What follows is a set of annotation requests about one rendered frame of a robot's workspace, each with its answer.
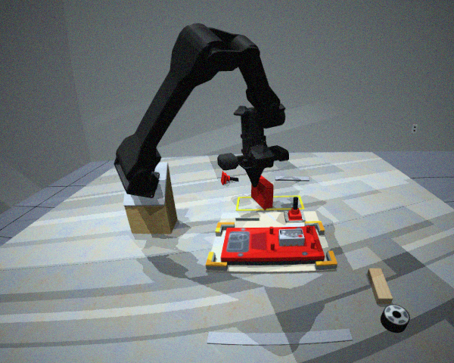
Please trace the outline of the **black toy wheel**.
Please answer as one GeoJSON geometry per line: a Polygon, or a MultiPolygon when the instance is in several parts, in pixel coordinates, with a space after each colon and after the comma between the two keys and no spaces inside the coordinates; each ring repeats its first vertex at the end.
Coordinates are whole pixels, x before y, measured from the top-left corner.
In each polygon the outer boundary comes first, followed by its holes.
{"type": "Polygon", "coordinates": [[[387,330],[401,333],[406,329],[410,321],[409,313],[405,308],[398,305],[387,305],[381,314],[381,323],[387,330]]]}

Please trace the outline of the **light grey flat strip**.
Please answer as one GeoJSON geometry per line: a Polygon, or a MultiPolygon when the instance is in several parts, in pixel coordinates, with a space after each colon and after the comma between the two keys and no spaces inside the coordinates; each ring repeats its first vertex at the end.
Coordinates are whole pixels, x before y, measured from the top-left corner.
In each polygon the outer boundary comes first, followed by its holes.
{"type": "Polygon", "coordinates": [[[353,340],[350,329],[294,333],[220,333],[208,332],[207,343],[226,345],[294,345],[353,340]]]}

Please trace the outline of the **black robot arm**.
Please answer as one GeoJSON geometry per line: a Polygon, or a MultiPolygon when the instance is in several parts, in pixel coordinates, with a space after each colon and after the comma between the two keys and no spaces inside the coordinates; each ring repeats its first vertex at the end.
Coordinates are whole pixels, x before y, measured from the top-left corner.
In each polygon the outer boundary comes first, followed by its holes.
{"type": "MultiPolygon", "coordinates": [[[[285,107],[267,82],[257,45],[243,35],[201,23],[187,25],[173,46],[170,71],[162,86],[135,133],[124,138],[117,149],[114,165],[127,194],[154,197],[160,175],[155,169],[161,159],[156,147],[176,114],[195,86],[210,81],[219,71],[237,67],[253,105],[239,105],[234,112],[241,116],[242,132],[262,132],[285,122],[285,107]]],[[[267,147],[266,140],[256,146],[250,142],[246,157],[260,170],[273,167],[281,159],[281,151],[278,145],[267,147]]]]}

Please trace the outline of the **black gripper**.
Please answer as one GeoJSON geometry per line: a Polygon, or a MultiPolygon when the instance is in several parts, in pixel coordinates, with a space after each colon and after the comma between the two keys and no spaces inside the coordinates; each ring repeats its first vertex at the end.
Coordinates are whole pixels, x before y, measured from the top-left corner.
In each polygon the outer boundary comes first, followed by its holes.
{"type": "MultiPolygon", "coordinates": [[[[247,161],[246,157],[247,145],[250,142],[253,142],[254,146],[259,145],[260,141],[266,140],[266,136],[264,135],[264,131],[257,133],[242,132],[241,138],[243,144],[243,149],[241,149],[241,152],[243,153],[243,155],[235,156],[233,153],[220,154],[217,157],[217,162],[222,170],[236,169],[238,165],[240,165],[247,172],[253,187],[256,188],[259,183],[260,177],[263,173],[263,170],[265,168],[260,170],[255,169],[252,162],[247,161]]],[[[281,159],[279,161],[283,162],[289,160],[288,150],[284,149],[283,147],[279,148],[281,151],[281,159]]]]}

